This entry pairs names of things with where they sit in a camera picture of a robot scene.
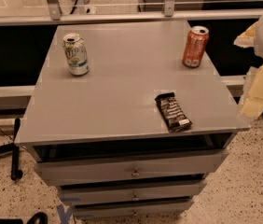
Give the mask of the bottom grey drawer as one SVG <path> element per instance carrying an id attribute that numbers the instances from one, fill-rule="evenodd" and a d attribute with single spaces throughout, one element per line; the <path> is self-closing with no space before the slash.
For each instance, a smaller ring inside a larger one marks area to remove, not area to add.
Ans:
<path id="1" fill-rule="evenodd" d="M 187 210 L 192 204 L 193 202 L 190 199 L 175 198 L 159 201 L 75 207 L 73 212 L 77 218 L 81 219 L 137 216 L 150 213 L 182 212 Z"/>

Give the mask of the grey metal railing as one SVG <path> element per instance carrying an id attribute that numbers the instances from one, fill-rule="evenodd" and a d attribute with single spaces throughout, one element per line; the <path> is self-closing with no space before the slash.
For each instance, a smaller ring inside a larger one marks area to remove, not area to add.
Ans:
<path id="1" fill-rule="evenodd" d="M 0 0 L 0 26 L 257 19 L 263 0 Z"/>

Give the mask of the grey drawer cabinet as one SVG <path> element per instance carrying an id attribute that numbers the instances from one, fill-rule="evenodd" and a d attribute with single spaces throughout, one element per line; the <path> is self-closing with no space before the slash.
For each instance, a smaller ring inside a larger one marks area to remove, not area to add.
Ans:
<path id="1" fill-rule="evenodd" d="M 246 129 L 209 59 L 182 65 L 189 30 L 184 21 L 77 25 L 90 70 L 72 76 L 62 49 L 69 28 L 57 29 L 16 136 L 43 162 L 159 156 L 227 149 Z M 170 133 L 155 102 L 173 92 L 191 126 Z M 210 173 L 53 186 L 57 190 L 205 180 Z"/>

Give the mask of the black stand leg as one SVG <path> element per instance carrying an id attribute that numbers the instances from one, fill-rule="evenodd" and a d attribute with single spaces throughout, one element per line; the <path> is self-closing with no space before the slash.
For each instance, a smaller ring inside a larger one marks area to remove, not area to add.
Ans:
<path id="1" fill-rule="evenodd" d="M 0 146 L 0 155 L 8 152 L 12 154 L 10 177 L 13 181 L 16 181 L 22 178 L 23 172 L 19 169 L 20 148 L 14 144 L 13 139 L 10 144 Z"/>

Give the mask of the top grey drawer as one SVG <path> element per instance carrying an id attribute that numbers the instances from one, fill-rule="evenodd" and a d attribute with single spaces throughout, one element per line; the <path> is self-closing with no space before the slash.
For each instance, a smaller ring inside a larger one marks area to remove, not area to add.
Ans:
<path id="1" fill-rule="evenodd" d="M 227 157 L 226 149 L 167 153 L 80 161 L 43 162 L 35 172 L 49 186 L 134 180 L 214 172 Z"/>

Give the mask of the black rxbar chocolate wrapper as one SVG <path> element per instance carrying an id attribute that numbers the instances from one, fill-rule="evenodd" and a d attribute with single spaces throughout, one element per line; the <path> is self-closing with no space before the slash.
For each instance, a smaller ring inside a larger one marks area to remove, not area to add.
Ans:
<path id="1" fill-rule="evenodd" d="M 191 126 L 191 120 L 184 114 L 173 92 L 158 95 L 155 102 L 170 133 L 182 132 Z"/>

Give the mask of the grey drawer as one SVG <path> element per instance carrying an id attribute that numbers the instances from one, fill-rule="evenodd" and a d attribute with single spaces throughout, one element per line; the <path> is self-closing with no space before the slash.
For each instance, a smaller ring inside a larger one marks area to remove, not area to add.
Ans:
<path id="1" fill-rule="evenodd" d="M 191 197 L 198 195 L 205 186 L 205 180 L 178 180 L 112 188 L 59 190 L 58 196 L 62 202 L 71 205 L 137 202 L 162 198 Z"/>
<path id="2" fill-rule="evenodd" d="M 175 198 L 159 201 L 75 207 L 73 212 L 77 218 L 81 219 L 137 216 L 150 213 L 182 212 L 187 210 L 192 204 L 193 202 L 190 199 Z"/>
<path id="3" fill-rule="evenodd" d="M 134 180 L 214 172 L 227 157 L 226 149 L 167 153 L 80 161 L 43 162 L 35 172 L 49 186 Z"/>

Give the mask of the middle grey drawer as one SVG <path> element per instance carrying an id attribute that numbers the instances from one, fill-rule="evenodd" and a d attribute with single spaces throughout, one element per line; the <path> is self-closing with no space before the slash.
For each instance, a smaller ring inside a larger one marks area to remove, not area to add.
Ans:
<path id="1" fill-rule="evenodd" d="M 59 190 L 58 196 L 62 202 L 71 205 L 137 202 L 162 198 L 191 197 L 198 195 L 205 186 L 205 180 L 178 180 L 112 188 Z"/>

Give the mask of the orange soda can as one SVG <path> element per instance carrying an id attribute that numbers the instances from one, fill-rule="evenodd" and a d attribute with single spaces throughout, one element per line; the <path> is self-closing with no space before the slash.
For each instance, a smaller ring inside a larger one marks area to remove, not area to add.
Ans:
<path id="1" fill-rule="evenodd" d="M 186 47 L 183 54 L 183 65 L 198 68 L 209 39 L 209 30 L 203 26 L 194 26 L 187 35 Z"/>

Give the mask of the white green 7up can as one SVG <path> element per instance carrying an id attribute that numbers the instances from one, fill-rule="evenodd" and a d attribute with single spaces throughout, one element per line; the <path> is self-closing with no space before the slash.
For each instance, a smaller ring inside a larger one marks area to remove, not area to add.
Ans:
<path id="1" fill-rule="evenodd" d="M 63 37 L 62 46 L 72 75 L 83 76 L 90 70 L 86 45 L 78 33 L 69 33 Z"/>

